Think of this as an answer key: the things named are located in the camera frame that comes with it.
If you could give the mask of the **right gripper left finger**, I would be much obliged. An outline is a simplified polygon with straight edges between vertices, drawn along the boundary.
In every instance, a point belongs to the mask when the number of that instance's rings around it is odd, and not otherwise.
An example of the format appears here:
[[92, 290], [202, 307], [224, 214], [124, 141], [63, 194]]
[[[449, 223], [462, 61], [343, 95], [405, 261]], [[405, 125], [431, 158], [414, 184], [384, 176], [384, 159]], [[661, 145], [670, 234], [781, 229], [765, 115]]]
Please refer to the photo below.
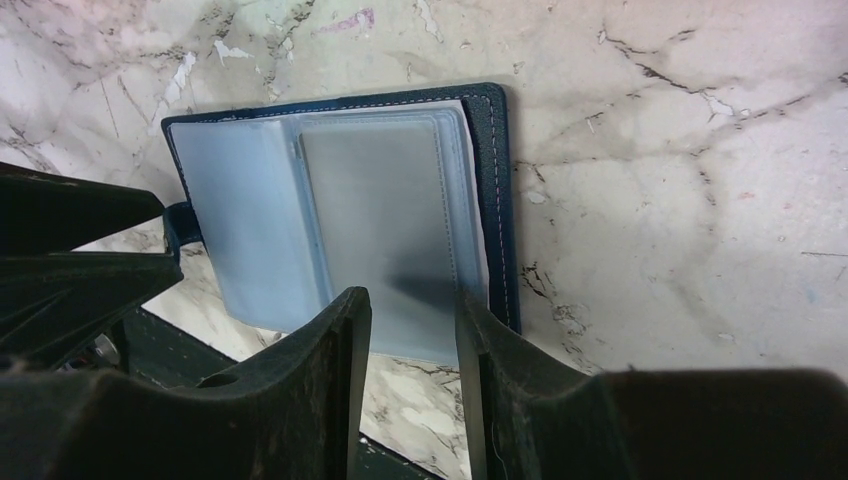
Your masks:
[[1, 379], [5, 479], [348, 479], [372, 309], [362, 287], [194, 387], [113, 370]]

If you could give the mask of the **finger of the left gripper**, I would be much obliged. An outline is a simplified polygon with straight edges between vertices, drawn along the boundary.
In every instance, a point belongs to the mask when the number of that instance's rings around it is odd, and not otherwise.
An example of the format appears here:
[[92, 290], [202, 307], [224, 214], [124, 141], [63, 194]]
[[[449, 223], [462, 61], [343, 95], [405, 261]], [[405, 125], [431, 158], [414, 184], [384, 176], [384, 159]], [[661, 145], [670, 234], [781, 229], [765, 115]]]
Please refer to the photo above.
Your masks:
[[1, 354], [56, 369], [182, 279], [169, 254], [3, 257]]
[[72, 251], [158, 218], [151, 192], [1, 164], [1, 253]]

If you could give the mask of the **navy blue card holder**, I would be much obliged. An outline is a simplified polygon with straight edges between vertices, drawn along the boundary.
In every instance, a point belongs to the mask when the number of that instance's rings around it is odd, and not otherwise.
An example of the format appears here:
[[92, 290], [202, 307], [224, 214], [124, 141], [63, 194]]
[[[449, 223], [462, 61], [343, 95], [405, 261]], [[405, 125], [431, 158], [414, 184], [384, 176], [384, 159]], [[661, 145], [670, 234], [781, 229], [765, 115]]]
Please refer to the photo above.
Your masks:
[[507, 97], [496, 83], [171, 116], [184, 202], [227, 313], [290, 333], [364, 287], [371, 351], [457, 364], [455, 296], [521, 330]]

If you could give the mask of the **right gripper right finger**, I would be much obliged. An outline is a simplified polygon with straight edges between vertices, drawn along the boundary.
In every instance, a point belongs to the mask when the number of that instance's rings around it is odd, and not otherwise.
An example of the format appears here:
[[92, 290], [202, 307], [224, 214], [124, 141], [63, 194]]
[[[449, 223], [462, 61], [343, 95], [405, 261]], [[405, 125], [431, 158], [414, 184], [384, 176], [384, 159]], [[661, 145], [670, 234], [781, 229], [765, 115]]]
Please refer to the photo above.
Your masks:
[[456, 298], [476, 479], [843, 479], [847, 387], [815, 369], [586, 375]]

